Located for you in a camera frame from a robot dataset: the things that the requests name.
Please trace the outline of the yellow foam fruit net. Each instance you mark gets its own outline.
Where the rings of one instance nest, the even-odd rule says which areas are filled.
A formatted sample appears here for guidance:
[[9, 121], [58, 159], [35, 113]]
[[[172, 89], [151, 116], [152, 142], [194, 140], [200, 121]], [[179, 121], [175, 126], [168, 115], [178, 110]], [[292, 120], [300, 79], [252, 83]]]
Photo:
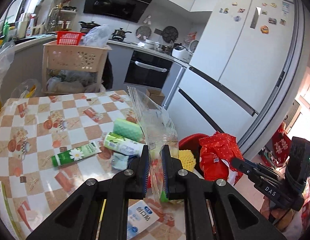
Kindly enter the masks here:
[[196, 159], [190, 150], [179, 150], [178, 159], [181, 161], [184, 170], [194, 171]]

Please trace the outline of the blue green wrapper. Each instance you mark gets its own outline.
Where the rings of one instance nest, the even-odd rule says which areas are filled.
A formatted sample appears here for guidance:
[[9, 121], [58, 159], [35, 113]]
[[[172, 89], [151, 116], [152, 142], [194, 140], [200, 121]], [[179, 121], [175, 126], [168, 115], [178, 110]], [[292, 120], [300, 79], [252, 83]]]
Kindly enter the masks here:
[[122, 153], [114, 152], [111, 159], [112, 168], [120, 171], [125, 170], [136, 158], [137, 155], [124, 155]]

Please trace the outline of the blue white bandage box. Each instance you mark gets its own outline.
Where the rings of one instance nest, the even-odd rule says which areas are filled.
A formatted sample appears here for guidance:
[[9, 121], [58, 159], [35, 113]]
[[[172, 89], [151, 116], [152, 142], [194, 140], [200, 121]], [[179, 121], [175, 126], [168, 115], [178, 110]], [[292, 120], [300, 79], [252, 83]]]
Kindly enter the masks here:
[[132, 239], [154, 224], [159, 216], [143, 200], [128, 207], [127, 239]]

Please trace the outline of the red snack bag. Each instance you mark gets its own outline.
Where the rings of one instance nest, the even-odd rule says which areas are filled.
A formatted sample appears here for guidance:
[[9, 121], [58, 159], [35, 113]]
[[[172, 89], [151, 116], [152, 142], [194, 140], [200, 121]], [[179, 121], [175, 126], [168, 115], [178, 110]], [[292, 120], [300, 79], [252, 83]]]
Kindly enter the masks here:
[[199, 167], [204, 179], [224, 179], [234, 186], [243, 176], [243, 173], [231, 164], [234, 158], [243, 160], [236, 138], [227, 133], [215, 132], [212, 136], [199, 139], [199, 144]]

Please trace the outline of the green drink bottle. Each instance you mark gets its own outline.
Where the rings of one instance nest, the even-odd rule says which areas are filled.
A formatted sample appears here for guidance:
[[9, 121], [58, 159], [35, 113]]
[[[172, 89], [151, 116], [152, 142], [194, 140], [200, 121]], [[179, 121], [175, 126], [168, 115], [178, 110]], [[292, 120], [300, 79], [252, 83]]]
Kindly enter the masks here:
[[105, 136], [104, 147], [124, 155], [141, 156], [144, 144], [133, 141], [121, 135], [109, 132]]

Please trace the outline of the green daisy tube box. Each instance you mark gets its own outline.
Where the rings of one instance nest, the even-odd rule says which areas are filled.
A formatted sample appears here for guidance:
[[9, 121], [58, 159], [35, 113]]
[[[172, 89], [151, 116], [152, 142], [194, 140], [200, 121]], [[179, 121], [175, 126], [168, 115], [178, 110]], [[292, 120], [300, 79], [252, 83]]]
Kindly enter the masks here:
[[51, 157], [51, 161], [53, 167], [59, 167], [83, 160], [98, 153], [101, 153], [99, 146], [95, 142], [90, 142], [86, 145], [55, 154]]

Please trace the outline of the green wavy sponge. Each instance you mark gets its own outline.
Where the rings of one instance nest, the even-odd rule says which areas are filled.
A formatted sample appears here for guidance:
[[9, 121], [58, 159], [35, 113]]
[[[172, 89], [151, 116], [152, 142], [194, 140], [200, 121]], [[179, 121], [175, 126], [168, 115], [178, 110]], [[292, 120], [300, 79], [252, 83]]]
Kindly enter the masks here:
[[137, 142], [143, 139], [143, 132], [140, 126], [124, 119], [116, 119], [114, 121], [113, 132]]

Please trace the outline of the clear plastic zip bag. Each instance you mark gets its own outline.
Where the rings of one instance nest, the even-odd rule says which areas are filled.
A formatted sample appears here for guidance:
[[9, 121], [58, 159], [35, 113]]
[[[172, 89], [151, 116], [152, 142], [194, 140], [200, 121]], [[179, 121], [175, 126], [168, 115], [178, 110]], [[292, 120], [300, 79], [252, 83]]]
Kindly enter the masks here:
[[135, 87], [129, 86], [128, 93], [148, 146], [150, 185], [158, 202], [165, 192], [163, 149], [167, 145], [171, 157], [178, 158], [178, 135], [166, 109]]

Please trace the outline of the red banner decoration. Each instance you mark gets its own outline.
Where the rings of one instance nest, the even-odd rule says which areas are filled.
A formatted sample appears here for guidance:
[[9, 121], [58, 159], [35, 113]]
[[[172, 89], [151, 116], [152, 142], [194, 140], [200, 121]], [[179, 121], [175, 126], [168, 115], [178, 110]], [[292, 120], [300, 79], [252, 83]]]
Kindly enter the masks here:
[[289, 157], [291, 140], [285, 131], [286, 123], [282, 122], [272, 136], [273, 155], [276, 167], [282, 167]]

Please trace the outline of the white refrigerator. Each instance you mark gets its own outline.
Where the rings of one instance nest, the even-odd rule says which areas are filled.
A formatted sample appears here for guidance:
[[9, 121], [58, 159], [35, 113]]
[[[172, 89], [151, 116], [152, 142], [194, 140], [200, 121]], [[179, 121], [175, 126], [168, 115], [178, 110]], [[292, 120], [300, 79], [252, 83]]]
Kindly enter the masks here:
[[301, 0], [218, 0], [167, 108], [179, 139], [228, 133], [253, 159], [269, 140], [304, 28]]

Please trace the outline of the black built-in oven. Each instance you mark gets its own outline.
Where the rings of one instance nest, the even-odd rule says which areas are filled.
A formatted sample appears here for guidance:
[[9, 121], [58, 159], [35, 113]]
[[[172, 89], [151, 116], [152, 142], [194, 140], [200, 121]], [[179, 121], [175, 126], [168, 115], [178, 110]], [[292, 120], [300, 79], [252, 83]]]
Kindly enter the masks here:
[[162, 89], [172, 62], [158, 56], [133, 51], [124, 82], [131, 85]]

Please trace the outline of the white rice cooker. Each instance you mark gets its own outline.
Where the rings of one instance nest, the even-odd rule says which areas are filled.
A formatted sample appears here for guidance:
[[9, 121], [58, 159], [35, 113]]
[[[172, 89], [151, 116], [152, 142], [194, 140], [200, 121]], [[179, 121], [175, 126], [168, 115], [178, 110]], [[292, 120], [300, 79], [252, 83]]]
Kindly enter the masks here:
[[190, 63], [193, 53], [188, 51], [183, 46], [176, 46], [172, 50], [172, 57], [175, 59], [178, 59], [180, 61], [183, 61], [185, 63]]

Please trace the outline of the clear plastic bag on rack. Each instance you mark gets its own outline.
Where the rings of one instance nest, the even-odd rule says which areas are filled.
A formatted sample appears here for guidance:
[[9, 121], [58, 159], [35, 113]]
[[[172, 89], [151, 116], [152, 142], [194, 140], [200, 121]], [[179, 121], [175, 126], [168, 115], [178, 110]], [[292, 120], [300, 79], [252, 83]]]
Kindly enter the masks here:
[[111, 29], [108, 24], [91, 29], [83, 38], [83, 45], [87, 47], [104, 48], [111, 37]]

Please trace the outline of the black cooking pot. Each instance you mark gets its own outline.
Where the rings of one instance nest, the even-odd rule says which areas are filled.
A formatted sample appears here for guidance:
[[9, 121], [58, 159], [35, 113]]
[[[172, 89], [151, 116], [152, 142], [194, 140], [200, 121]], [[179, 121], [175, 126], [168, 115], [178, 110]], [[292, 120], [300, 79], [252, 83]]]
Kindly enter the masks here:
[[125, 31], [123, 30], [123, 28], [115, 29], [112, 33], [111, 39], [115, 41], [124, 41], [124, 39], [126, 38], [126, 33], [131, 34], [131, 31]]

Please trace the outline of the red plastic basket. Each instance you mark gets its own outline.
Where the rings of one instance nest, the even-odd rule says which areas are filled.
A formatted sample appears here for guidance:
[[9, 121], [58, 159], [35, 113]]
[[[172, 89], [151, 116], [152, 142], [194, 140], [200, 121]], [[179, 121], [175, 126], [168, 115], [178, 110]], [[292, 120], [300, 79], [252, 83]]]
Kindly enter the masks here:
[[57, 44], [77, 46], [83, 35], [74, 31], [57, 31]]

